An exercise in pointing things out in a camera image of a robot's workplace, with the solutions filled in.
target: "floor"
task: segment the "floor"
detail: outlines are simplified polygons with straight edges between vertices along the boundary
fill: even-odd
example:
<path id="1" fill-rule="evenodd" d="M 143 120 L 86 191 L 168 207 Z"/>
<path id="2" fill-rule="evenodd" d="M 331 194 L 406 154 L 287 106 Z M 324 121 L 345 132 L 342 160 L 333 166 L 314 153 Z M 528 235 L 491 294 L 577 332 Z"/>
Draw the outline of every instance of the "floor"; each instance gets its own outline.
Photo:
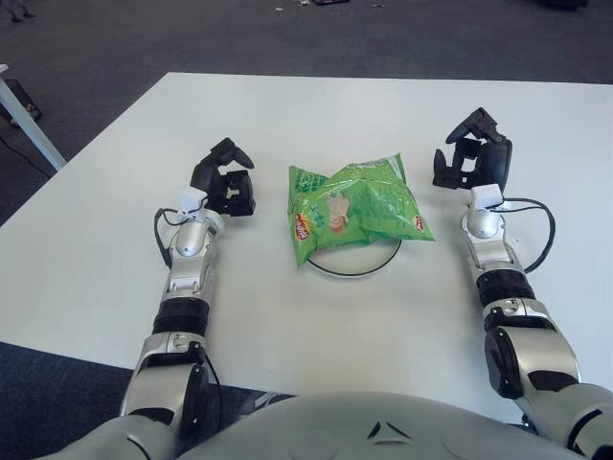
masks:
<path id="1" fill-rule="evenodd" d="M 168 71 L 613 83 L 611 0 L 579 11 L 537 0 L 26 1 L 36 18 L 13 24 L 0 11 L 0 61 L 67 159 Z M 53 173 L 20 130 L 0 120 L 0 135 Z M 45 180 L 0 146 L 0 225 Z M 6 344 L 0 373 L 3 458 L 78 439 L 117 413 L 129 379 L 124 369 Z M 224 389 L 225 424 L 249 395 Z"/>

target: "green chip bag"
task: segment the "green chip bag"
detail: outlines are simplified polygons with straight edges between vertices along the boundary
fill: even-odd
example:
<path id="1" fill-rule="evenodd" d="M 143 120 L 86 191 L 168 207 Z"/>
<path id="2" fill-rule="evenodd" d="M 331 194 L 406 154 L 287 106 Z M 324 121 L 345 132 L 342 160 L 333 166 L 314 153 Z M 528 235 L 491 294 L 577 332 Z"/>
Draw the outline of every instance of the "green chip bag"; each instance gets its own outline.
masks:
<path id="1" fill-rule="evenodd" d="M 291 166 L 287 218 L 298 265 L 318 249 L 344 244 L 434 240 L 399 154 L 352 163 L 330 178 Z"/>

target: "chip bag logo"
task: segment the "chip bag logo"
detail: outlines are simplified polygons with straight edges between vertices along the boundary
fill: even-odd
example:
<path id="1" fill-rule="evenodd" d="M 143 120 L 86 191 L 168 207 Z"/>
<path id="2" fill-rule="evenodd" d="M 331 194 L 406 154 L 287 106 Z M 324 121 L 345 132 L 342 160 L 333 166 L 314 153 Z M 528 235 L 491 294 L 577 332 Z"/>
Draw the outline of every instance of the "chip bag logo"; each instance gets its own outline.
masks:
<path id="1" fill-rule="evenodd" d="M 415 223 L 415 229 L 418 232 L 422 232 L 423 231 L 423 219 L 421 218 L 421 216 L 415 216 L 413 221 Z"/>
<path id="2" fill-rule="evenodd" d="M 306 240 L 308 237 L 308 219 L 303 214 L 296 215 L 296 238 L 300 241 Z"/>

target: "white table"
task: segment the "white table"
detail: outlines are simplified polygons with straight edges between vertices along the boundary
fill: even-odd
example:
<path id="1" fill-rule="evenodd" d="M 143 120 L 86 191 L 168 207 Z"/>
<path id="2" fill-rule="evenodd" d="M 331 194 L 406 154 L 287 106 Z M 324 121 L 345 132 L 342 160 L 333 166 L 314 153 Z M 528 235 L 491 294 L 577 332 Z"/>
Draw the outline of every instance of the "white table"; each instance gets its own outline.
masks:
<path id="1" fill-rule="evenodd" d="M 9 68 L 7 64 L 0 64 L 0 74 Z M 20 101 L 12 94 L 11 89 L 7 86 L 2 76 L 0 75 L 0 104 L 12 115 L 19 127 L 25 132 L 36 148 L 47 159 L 51 166 L 56 171 L 59 171 L 65 164 L 66 160 L 57 151 L 56 147 L 49 138 L 42 132 L 36 122 L 32 119 Z"/>
<path id="2" fill-rule="evenodd" d="M 610 347 L 613 88 L 504 81 L 167 74 L 0 228 L 0 339 L 130 367 L 167 270 L 152 234 L 193 166 L 230 136 L 254 159 L 258 208 L 228 222 L 207 331 L 223 383 L 293 394 L 368 389 L 503 421 L 459 220 L 467 192 L 431 185 L 436 147 L 482 105 L 514 145 L 507 196 L 548 203 L 554 249 L 530 281 L 586 381 L 613 388 Z M 333 173 L 401 151 L 436 243 L 404 244 L 382 271 L 338 280 L 297 269 L 287 167 Z M 547 236 L 509 217 L 525 262 Z"/>

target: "black cable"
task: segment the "black cable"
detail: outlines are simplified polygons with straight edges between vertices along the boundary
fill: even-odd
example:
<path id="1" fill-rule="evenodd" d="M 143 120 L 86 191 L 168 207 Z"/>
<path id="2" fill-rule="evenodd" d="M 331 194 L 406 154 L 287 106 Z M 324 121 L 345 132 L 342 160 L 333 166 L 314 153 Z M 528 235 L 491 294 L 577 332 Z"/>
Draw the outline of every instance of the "black cable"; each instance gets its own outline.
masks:
<path id="1" fill-rule="evenodd" d="M 341 273 L 339 271 L 333 271 L 333 270 L 328 270 L 327 268 L 323 268 L 321 265 L 316 264 L 314 261 L 312 261 L 311 259 L 306 259 L 307 262 L 309 262 L 311 265 L 319 268 L 320 270 L 322 270 L 325 273 L 328 273 L 330 275 L 336 275 L 336 276 L 347 276 L 347 277 L 353 277 L 353 276 L 364 276 L 364 275 L 370 275 L 371 273 L 375 273 L 376 271 L 380 270 L 381 268 L 383 268 L 385 265 L 387 265 L 389 262 L 392 261 L 392 259 L 396 256 L 396 254 L 398 253 L 398 250 L 400 249 L 400 246 L 402 245 L 402 240 L 398 240 L 398 245 L 396 246 L 396 249 L 394 250 L 394 252 L 392 253 L 392 255 L 381 265 L 376 266 L 375 268 L 372 268 L 370 270 L 367 271 L 362 271 L 360 273 Z"/>
<path id="2" fill-rule="evenodd" d="M 160 217 L 165 216 L 165 210 L 160 208 L 155 213 L 155 218 L 153 218 L 153 233 L 155 234 L 155 242 L 157 242 L 157 247 L 160 249 L 160 254 L 162 254 L 162 259 L 164 259 L 164 264 L 168 268 L 172 267 L 172 260 L 170 258 L 170 251 L 167 247 L 162 243 L 162 239 L 160 238 L 160 232 L 157 229 L 157 223 L 160 221 Z"/>
<path id="3" fill-rule="evenodd" d="M 48 175 L 46 172 L 44 172 L 43 170 L 41 170 L 37 165 L 35 165 L 32 160 L 30 160 L 30 158 L 28 158 L 26 155 L 24 155 L 22 152 L 20 152 L 18 149 L 14 149 L 13 147 L 11 147 L 9 144 L 7 144 L 7 141 L 4 140 L 4 137 L 0 136 L 0 142 L 2 142 L 2 144 L 4 144 L 4 147 L 6 147 L 7 149 L 9 149 L 10 151 L 12 151 L 13 153 L 16 153 L 17 155 L 19 155 L 21 157 L 22 160 L 24 160 L 26 163 L 28 163 L 30 166 L 32 166 L 35 170 L 37 170 L 39 173 L 41 173 L 42 175 L 44 175 L 45 177 L 47 177 L 48 179 L 51 179 L 51 176 Z"/>
<path id="4" fill-rule="evenodd" d="M 204 357 L 206 358 L 207 363 L 209 364 L 209 368 L 211 369 L 211 372 L 213 373 L 213 378 L 215 379 L 215 382 L 217 383 L 217 394 L 219 396 L 219 418 L 217 419 L 217 432 L 220 432 L 221 431 L 221 418 L 223 416 L 223 399 L 221 398 L 221 383 L 219 382 L 219 377 L 217 376 L 217 372 L 215 371 L 215 367 L 213 367 L 213 363 L 209 359 L 209 356 L 205 353 Z"/>
<path id="5" fill-rule="evenodd" d="M 543 249 L 543 252 L 540 253 L 540 256 L 538 256 L 538 258 L 532 264 L 528 265 L 528 267 L 526 267 L 526 269 L 524 270 L 526 273 L 530 273 L 531 271 L 535 271 L 543 262 L 545 262 L 545 259 L 547 259 L 547 255 L 549 254 L 549 251 L 554 245 L 554 237 L 556 236 L 556 219 L 554 218 L 554 215 L 552 214 L 552 212 L 549 210 L 549 208 L 545 204 L 535 199 L 503 198 L 502 203 L 497 204 L 496 206 L 502 205 L 505 201 L 531 203 L 531 204 L 534 204 L 535 206 L 527 206 L 525 208 L 519 208 L 519 209 L 490 209 L 490 208 L 488 209 L 490 209 L 490 211 L 494 213 L 501 213 L 501 214 L 518 213 L 520 211 L 528 211 L 529 209 L 540 209 L 542 211 L 545 211 L 545 213 L 547 214 L 547 218 L 549 219 L 549 238 L 547 239 L 545 248 Z"/>

